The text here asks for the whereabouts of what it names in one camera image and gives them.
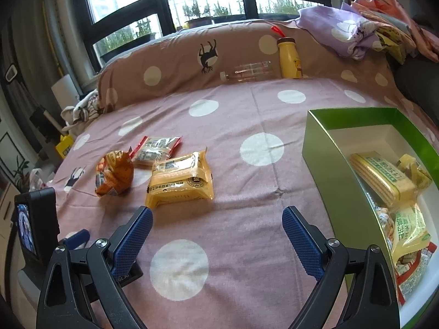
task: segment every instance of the black deer print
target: black deer print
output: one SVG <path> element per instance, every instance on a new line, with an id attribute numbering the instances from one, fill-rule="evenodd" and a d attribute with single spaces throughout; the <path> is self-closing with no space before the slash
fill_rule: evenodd
<path id="1" fill-rule="evenodd" d="M 213 42 L 215 44 L 214 46 L 212 45 L 212 43 L 207 41 L 207 43 L 209 43 L 209 46 L 210 46 L 210 50 L 208 52 L 204 51 L 204 46 L 203 46 L 203 44 L 201 44 L 201 48 L 200 48 L 200 52 L 199 52 L 198 56 L 200 57 L 200 62 L 201 62 L 201 65 L 203 66 L 203 69 L 201 70 L 202 73 L 208 73 L 211 70 L 213 70 L 212 66 L 209 65 L 208 60 L 212 57 L 218 56 L 218 54 L 216 53 L 216 39 L 214 39 Z"/>

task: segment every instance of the plastic bottle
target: plastic bottle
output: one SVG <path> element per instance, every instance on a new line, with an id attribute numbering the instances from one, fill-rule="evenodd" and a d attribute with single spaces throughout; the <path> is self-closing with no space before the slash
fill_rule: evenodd
<path id="1" fill-rule="evenodd" d="M 294 38 L 284 37 L 277 40 L 279 47 L 280 71 L 283 78 L 303 78 L 302 63 L 296 50 Z"/>
<path id="2" fill-rule="evenodd" d="M 271 62 L 242 64 L 235 67 L 231 73 L 221 72 L 219 77 L 223 82 L 239 83 L 247 81 L 263 81 L 273 79 Z"/>

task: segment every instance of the snack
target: snack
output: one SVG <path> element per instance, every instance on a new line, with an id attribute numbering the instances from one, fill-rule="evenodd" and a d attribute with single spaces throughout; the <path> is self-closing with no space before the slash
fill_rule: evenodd
<path id="1" fill-rule="evenodd" d="M 417 186 L 418 193 L 427 189 L 433 182 L 429 172 L 416 161 L 416 158 L 408 154 L 402 156 L 396 166 Z"/>
<path id="2" fill-rule="evenodd" d="M 352 154 L 350 163 L 354 171 L 370 185 L 389 209 L 415 203 L 416 186 L 377 152 Z"/>
<path id="3" fill-rule="evenodd" d="M 133 181 L 134 167 L 128 152 L 111 151 L 96 166 L 96 194 L 118 195 Z"/>
<path id="4" fill-rule="evenodd" d="M 181 137 L 144 136 L 130 153 L 134 165 L 152 166 L 155 161 L 170 158 L 172 151 L 181 141 Z"/>
<path id="5" fill-rule="evenodd" d="M 401 257 L 395 266 L 398 300 L 404 304 L 419 284 L 437 246 L 433 243 L 417 252 Z"/>
<path id="6" fill-rule="evenodd" d="M 154 163 L 145 201 L 148 208 L 194 199 L 213 199 L 206 150 Z"/>
<path id="7" fill-rule="evenodd" d="M 404 255 L 427 247 L 430 238 L 424 217 L 417 204 L 397 211 L 393 229 L 393 263 L 396 264 L 398 259 Z"/>

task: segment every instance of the blue gripper pad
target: blue gripper pad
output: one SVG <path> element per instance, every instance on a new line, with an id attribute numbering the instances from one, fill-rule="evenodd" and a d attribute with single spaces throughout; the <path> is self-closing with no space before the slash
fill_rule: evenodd
<path id="1" fill-rule="evenodd" d="M 289 208 L 285 208 L 282 213 L 282 226 L 306 273 L 320 281 L 324 274 L 321 253 L 310 238 L 309 233 Z"/>
<path id="2" fill-rule="evenodd" d="M 128 274 L 151 228 L 152 211 L 145 208 L 113 254 L 111 274 L 115 280 Z"/>

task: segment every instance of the pink blanket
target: pink blanket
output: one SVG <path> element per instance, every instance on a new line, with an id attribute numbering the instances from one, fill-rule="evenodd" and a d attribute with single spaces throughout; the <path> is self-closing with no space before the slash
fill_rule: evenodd
<path id="1" fill-rule="evenodd" d="M 369 52 L 361 62 L 343 59 L 305 30 L 277 25 L 296 39 L 306 78 L 217 81 L 222 70 L 266 59 L 278 75 L 275 36 L 267 21 L 195 31 L 109 65 L 100 80 L 101 101 L 116 111 L 100 116 L 78 137 L 51 184 L 60 238 L 87 228 L 92 242 L 111 235 L 144 204 L 151 174 L 136 169 L 124 195 L 98 198 L 95 166 L 102 155 L 128 150 L 144 135 L 182 136 L 177 155 L 208 147 L 214 200 L 155 209 L 154 226 L 138 256 L 144 275 L 124 288 L 148 328 L 288 328 L 292 323 L 316 281 L 282 229 L 282 210 L 295 205 L 310 224 L 333 235 L 301 154 L 309 109 L 396 106 L 439 149 L 439 132 L 397 90 L 384 54 Z M 212 70 L 202 73 L 200 44 L 213 46 L 214 40 L 217 58 L 207 61 Z M 327 328 L 336 325 L 345 288 L 339 297 Z M 109 328 L 99 304 L 94 308 Z"/>

